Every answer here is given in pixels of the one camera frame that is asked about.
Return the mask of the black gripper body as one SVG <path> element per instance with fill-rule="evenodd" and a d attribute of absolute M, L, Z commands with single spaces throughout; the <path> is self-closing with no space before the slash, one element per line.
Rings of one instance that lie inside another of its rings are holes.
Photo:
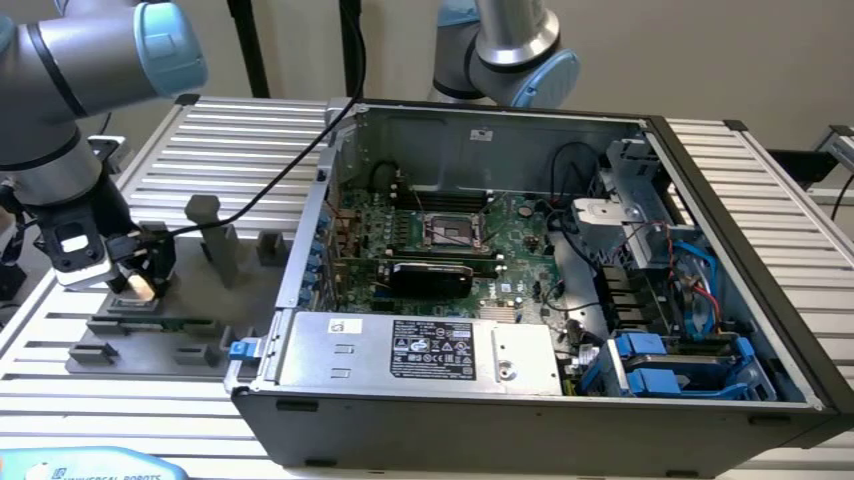
<path fill-rule="evenodd" d="M 108 257 L 106 240 L 138 229 L 126 199 L 108 175 L 79 198 L 56 205 L 34 207 L 42 232 L 42 251 L 52 267 L 68 273 Z"/>

